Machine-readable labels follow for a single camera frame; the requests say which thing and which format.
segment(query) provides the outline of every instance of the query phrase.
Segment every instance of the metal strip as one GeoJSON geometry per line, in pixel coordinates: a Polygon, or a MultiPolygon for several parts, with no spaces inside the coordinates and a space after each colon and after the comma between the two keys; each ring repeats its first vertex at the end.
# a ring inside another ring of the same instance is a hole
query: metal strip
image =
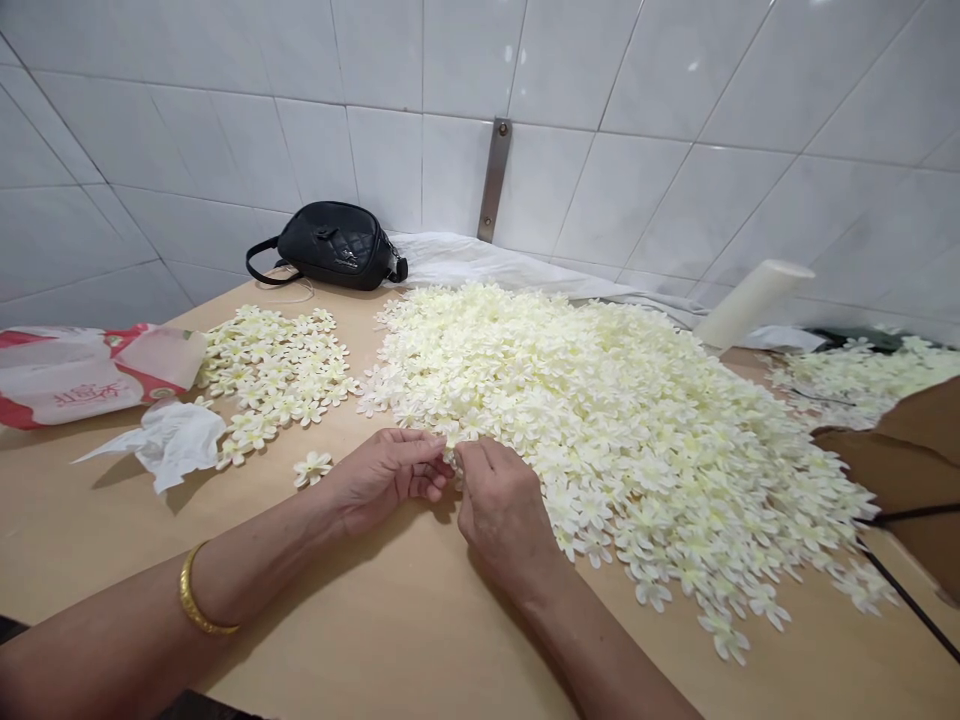
{"type": "Polygon", "coordinates": [[[477,237],[488,243],[493,242],[493,231],[497,227],[497,211],[500,209],[500,193],[503,191],[503,176],[507,172],[512,136],[513,123],[506,118],[493,121],[487,177],[483,181],[483,200],[480,201],[480,223],[477,225],[477,237]]]}

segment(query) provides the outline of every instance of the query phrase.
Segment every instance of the quilted handbag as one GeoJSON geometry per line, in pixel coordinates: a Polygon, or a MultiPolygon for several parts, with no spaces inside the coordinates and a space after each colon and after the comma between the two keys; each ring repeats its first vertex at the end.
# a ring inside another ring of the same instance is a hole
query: quilted handbag
{"type": "Polygon", "coordinates": [[[374,290],[384,280],[407,279],[407,261],[368,210],[342,202],[315,202],[301,208],[277,237],[247,251],[247,270],[267,285],[286,285],[302,277],[353,290],[374,290]],[[280,265],[297,272],[286,278],[267,277],[250,259],[276,248],[280,265]],[[391,268],[396,258],[396,268],[391,268]]]}

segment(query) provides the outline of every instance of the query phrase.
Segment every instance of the bracelet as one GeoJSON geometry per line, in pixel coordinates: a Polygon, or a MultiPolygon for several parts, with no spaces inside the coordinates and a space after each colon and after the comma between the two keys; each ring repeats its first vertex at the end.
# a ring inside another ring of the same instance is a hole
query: bracelet
{"type": "Polygon", "coordinates": [[[197,545],[187,555],[187,559],[183,561],[183,569],[180,571],[180,604],[183,605],[183,611],[187,614],[187,617],[207,635],[232,635],[240,629],[240,626],[225,627],[214,625],[207,620],[206,616],[200,612],[200,608],[197,607],[197,603],[193,599],[193,592],[190,589],[190,571],[193,569],[193,559],[197,556],[197,551],[206,544],[207,541],[204,540],[197,545]]]}

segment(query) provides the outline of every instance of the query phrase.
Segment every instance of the tabletop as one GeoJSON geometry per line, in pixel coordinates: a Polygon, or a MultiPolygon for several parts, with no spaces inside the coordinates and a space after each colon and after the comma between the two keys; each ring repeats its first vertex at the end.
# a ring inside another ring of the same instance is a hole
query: tabletop
{"type": "MultiPolygon", "coordinates": [[[[373,316],[395,291],[325,288],[293,302],[303,294],[248,283],[171,324],[205,330],[246,303],[289,316],[324,307],[350,348],[351,370],[372,365],[382,338],[373,316]]],[[[724,361],[762,377],[745,353],[724,361]]],[[[132,456],[69,464],[136,427],[142,408],[30,433],[0,430],[0,614],[40,622],[289,497],[292,466],[309,450],[337,461],[391,425],[387,414],[358,415],[353,403],[319,425],[281,431],[240,468],[192,474],[163,498],[132,456]]],[[[576,717],[529,630],[471,564],[457,505],[452,492],[438,506],[407,503],[368,536],[319,559],[197,689],[284,720],[576,717]]],[[[889,536],[871,531],[867,541],[957,642],[960,612],[934,596],[889,536]]],[[[694,602],[679,597],[659,615],[637,604],[618,563],[577,567],[706,718],[957,717],[960,666],[903,604],[877,618],[856,610],[828,575],[785,579],[778,599],[793,622],[780,634],[765,619],[748,620],[753,647],[741,668],[717,657],[694,602]]]]}

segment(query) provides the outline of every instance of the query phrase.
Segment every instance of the tissue package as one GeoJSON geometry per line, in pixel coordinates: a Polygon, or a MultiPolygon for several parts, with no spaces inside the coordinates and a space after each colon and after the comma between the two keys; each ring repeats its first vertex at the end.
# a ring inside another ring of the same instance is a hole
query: tissue package
{"type": "Polygon", "coordinates": [[[193,386],[203,333],[18,327],[0,332],[0,424],[22,430],[150,404],[193,386]]]}

